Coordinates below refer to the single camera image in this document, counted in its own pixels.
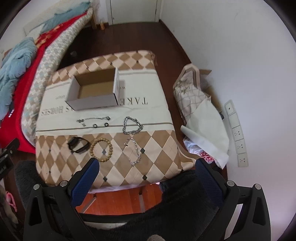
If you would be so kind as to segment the black smart watch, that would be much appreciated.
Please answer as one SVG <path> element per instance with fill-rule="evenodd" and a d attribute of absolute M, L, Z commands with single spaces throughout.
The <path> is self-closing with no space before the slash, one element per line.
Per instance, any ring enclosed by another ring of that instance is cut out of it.
<path fill-rule="evenodd" d="M 72 154 L 80 154 L 90 148 L 90 142 L 82 137 L 72 137 L 67 145 Z"/>

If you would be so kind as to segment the black fuzzy seat cushion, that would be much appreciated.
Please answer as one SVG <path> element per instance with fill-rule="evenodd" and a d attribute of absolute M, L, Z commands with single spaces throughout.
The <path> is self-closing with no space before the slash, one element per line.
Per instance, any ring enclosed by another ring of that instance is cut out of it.
<path fill-rule="evenodd" d="M 34 161 L 19 161 L 15 180 L 26 211 L 24 240 L 197 240 L 218 211 L 194 170 L 162 182 L 159 204 L 110 230 L 88 226 L 71 206 L 70 181 L 48 186 Z"/>

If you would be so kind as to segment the red blanket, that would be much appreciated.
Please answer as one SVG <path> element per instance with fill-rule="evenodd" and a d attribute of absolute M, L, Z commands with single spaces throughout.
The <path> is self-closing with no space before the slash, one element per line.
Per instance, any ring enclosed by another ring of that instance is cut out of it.
<path fill-rule="evenodd" d="M 33 80 L 37 71 L 37 68 L 45 55 L 46 50 L 49 46 L 69 27 L 73 26 L 78 20 L 89 21 L 92 16 L 91 9 L 81 15 L 75 16 L 70 20 L 67 20 L 57 25 L 52 30 L 41 34 L 35 41 L 37 45 L 37 54 L 27 71 L 21 76 L 20 80 L 16 85 L 16 89 L 13 92 L 13 113 L 7 113 L 4 119 L 1 121 L 1 148 L 5 149 L 11 141 L 15 138 L 19 141 L 19 147 L 17 150 L 25 153 L 35 153 L 35 147 L 25 138 L 21 128 L 21 118 L 25 102 L 29 95 L 30 89 L 33 84 Z"/>

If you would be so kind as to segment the white power strip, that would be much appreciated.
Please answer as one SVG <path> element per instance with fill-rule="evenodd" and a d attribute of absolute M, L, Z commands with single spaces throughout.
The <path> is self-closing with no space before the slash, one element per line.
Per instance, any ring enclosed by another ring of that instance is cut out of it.
<path fill-rule="evenodd" d="M 242 127 L 241 127 L 238 114 L 235 109 L 233 101 L 232 100 L 227 101 L 224 107 L 227 113 L 229 125 L 231 128 L 231 133 L 234 139 L 238 167 L 239 168 L 248 167 L 248 156 L 246 151 L 245 139 L 244 139 Z"/>

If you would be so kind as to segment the white red plastic bag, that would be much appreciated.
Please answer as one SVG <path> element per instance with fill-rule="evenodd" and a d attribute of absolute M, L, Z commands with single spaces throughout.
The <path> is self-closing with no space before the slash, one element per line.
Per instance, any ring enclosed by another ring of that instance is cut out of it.
<path fill-rule="evenodd" d="M 200 156 L 208 164 L 211 164 L 215 161 L 215 159 L 213 157 L 208 155 L 203 149 L 201 149 L 198 145 L 196 145 L 194 142 L 192 142 L 189 138 L 185 137 L 183 139 L 183 143 L 189 153 Z"/>

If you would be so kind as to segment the white cloth bag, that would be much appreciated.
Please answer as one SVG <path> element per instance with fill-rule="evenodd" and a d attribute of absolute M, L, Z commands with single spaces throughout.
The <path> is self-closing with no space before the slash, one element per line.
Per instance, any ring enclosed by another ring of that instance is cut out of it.
<path fill-rule="evenodd" d="M 220 113 L 210 100 L 203 100 L 186 125 L 181 126 L 185 137 L 215 159 L 223 169 L 228 160 L 229 137 Z"/>

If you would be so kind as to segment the diamond pattern table cloth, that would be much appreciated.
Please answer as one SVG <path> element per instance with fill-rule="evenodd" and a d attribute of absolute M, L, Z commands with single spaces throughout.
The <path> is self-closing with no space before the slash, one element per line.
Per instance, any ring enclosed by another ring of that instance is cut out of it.
<path fill-rule="evenodd" d="M 119 71 L 118 106 L 75 111 L 65 102 L 73 76 L 108 68 Z M 88 140 L 89 150 L 72 154 L 67 145 L 72 137 Z M 157 183 L 194 167 L 197 156 L 177 140 L 152 52 L 91 58 L 56 71 L 48 81 L 36 124 L 38 174 L 57 185 L 92 156 L 104 159 L 93 193 Z"/>

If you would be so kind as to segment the open white cardboard box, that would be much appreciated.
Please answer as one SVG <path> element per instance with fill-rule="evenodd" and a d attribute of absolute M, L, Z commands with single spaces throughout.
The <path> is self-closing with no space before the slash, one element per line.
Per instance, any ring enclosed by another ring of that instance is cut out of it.
<path fill-rule="evenodd" d="M 73 76 L 65 102 L 75 111 L 118 106 L 118 69 L 109 68 Z"/>

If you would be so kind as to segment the floral patterned pillow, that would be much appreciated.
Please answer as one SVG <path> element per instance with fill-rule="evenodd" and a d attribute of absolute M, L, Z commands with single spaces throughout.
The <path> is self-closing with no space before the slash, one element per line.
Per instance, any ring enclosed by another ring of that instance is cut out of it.
<path fill-rule="evenodd" d="M 185 125 L 203 100 L 211 100 L 211 96 L 202 91 L 201 72 L 193 64 L 183 67 L 173 84 L 173 94 Z"/>

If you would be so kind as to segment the blue crumpled blanket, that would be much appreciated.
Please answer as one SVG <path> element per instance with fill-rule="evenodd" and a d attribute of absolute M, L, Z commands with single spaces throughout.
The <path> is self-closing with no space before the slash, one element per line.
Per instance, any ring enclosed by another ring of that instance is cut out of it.
<path fill-rule="evenodd" d="M 80 16 L 90 8 L 90 1 L 84 1 L 63 13 L 35 27 L 27 37 L 13 47 L 2 60 L 1 66 L 1 120 L 7 115 L 13 99 L 13 93 L 20 77 L 31 66 L 36 58 L 41 43 L 41 34 L 48 33 L 64 22 Z"/>

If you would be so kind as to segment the checkered bed quilt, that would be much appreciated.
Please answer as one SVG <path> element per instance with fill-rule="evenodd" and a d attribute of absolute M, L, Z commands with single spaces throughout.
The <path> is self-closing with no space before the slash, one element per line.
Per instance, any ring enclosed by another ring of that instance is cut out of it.
<path fill-rule="evenodd" d="M 35 145 L 36 124 L 42 98 L 48 81 L 57 70 L 67 49 L 82 28 L 91 20 L 93 8 L 89 7 L 82 16 L 72 19 L 72 23 L 57 34 L 57 37 L 45 48 L 45 52 L 37 66 L 32 85 L 29 90 L 23 113 L 21 115 L 21 130 L 31 145 Z"/>

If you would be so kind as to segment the white pillow on bed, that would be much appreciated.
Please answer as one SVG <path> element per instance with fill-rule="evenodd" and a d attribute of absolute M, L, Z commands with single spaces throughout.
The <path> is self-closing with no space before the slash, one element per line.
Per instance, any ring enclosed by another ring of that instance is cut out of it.
<path fill-rule="evenodd" d="M 93 1 L 58 1 L 28 22 L 23 30 L 26 37 L 35 38 L 74 17 L 82 17 L 83 14 L 86 14 L 84 25 L 90 25 L 93 18 Z"/>

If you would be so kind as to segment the white door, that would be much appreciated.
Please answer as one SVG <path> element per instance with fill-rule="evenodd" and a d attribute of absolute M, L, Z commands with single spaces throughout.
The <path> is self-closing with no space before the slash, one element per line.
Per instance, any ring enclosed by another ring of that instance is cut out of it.
<path fill-rule="evenodd" d="M 162 3 L 161 0 L 107 0 L 108 23 L 158 22 Z"/>

